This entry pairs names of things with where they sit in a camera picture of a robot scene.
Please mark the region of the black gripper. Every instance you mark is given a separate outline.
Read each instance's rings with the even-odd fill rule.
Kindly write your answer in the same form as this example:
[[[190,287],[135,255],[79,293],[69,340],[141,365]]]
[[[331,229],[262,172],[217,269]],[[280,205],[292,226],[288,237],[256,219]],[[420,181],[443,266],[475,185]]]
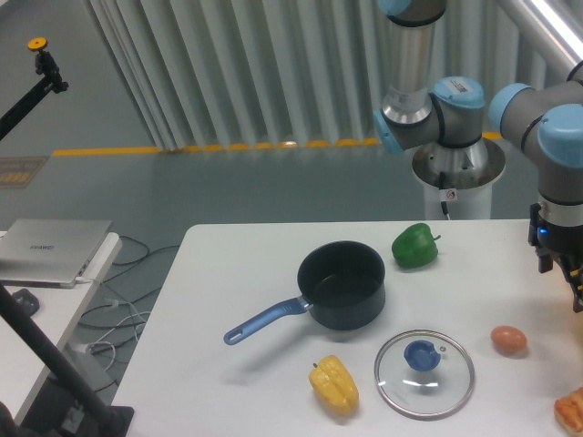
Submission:
[[[528,244],[535,249],[538,272],[555,264],[573,291],[573,311],[583,311],[582,302],[582,204],[538,202],[530,206]]]

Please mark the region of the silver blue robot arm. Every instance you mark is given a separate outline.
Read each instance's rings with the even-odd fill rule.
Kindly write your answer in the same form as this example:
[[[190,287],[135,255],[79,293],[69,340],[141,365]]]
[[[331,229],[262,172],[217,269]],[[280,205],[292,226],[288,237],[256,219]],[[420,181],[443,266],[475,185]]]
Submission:
[[[560,1],[504,1],[501,8],[564,81],[543,90],[515,83],[491,101],[463,76],[426,84],[443,1],[382,1],[392,27],[391,85],[373,114],[383,146],[413,149],[413,168],[429,187],[426,212],[448,212],[445,193],[487,188],[505,165],[482,137],[489,117],[502,138],[537,168],[538,201],[529,210],[528,242],[540,272],[559,266],[582,309],[582,24]]]

